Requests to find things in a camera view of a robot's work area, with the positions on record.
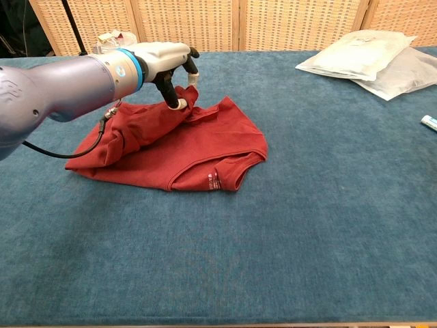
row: blue tabletop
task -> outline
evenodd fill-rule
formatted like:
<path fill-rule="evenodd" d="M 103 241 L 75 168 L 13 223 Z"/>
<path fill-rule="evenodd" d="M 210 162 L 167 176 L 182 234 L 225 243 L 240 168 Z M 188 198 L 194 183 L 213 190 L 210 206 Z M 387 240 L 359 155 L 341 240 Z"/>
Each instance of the blue tabletop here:
<path fill-rule="evenodd" d="M 0 162 L 0 325 L 436 321 L 437 87 L 386 102 L 294 68 L 313 54 L 196 61 L 198 105 L 230 96 L 268 142 L 237 193 L 97 182 L 25 147 Z M 29 141 L 73 152 L 103 110 Z"/>

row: white marker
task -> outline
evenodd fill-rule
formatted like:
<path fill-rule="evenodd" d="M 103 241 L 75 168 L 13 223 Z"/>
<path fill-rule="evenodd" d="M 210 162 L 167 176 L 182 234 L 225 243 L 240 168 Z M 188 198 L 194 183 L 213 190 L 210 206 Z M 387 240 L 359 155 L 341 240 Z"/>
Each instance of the white marker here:
<path fill-rule="evenodd" d="M 437 120 L 429 115 L 423 116 L 421 123 L 437 131 Z"/>

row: red garment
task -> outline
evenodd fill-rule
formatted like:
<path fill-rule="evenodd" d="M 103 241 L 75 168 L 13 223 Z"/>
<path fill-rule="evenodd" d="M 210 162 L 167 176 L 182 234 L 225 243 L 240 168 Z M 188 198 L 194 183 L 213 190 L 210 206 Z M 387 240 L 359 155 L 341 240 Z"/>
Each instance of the red garment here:
<path fill-rule="evenodd" d="M 66 169 L 95 180 L 164 190 L 237 191 L 247 170 L 265 161 L 263 134 L 228 97 L 203 110 L 194 87 L 176 87 L 188 107 L 172 111 L 123 103 L 99 145 Z M 92 145 L 98 126 L 76 152 Z"/>

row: wicker panel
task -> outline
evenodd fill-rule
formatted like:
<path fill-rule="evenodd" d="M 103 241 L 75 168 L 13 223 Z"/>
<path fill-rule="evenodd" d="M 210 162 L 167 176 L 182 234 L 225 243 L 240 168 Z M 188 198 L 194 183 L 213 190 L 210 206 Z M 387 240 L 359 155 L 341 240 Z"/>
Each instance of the wicker panel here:
<path fill-rule="evenodd" d="M 83 44 L 89 53 L 97 36 L 113 29 L 138 35 L 130 0 L 69 0 Z M 74 37 L 61 0 L 31 0 L 57 55 L 77 55 Z"/>
<path fill-rule="evenodd" d="M 366 14 L 363 28 L 400 31 L 417 36 L 413 46 L 437 46 L 437 1 L 380 0 Z"/>
<path fill-rule="evenodd" d="M 368 1 L 244 0 L 240 49 L 323 49 L 359 28 Z"/>
<path fill-rule="evenodd" d="M 132 0 L 132 6 L 142 42 L 184 42 L 199 51 L 238 48 L 238 0 Z"/>

